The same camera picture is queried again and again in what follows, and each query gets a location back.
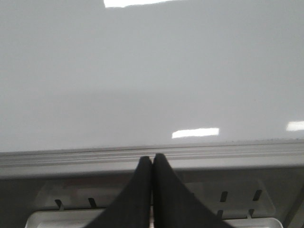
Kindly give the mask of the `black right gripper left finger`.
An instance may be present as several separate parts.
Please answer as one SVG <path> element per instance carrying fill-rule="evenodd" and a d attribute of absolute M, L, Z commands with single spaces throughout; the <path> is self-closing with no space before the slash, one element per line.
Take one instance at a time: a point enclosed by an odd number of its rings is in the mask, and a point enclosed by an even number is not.
<path fill-rule="evenodd" d="M 132 178 L 115 200 L 87 228 L 148 228 L 150 226 L 152 162 L 139 159 Z"/>

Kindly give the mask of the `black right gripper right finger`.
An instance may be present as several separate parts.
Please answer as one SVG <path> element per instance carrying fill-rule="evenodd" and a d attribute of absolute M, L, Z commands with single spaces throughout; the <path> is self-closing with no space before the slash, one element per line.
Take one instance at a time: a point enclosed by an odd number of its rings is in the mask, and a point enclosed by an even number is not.
<path fill-rule="evenodd" d="M 230 228 L 203 205 L 178 178 L 164 154 L 152 166 L 155 228 Z"/>

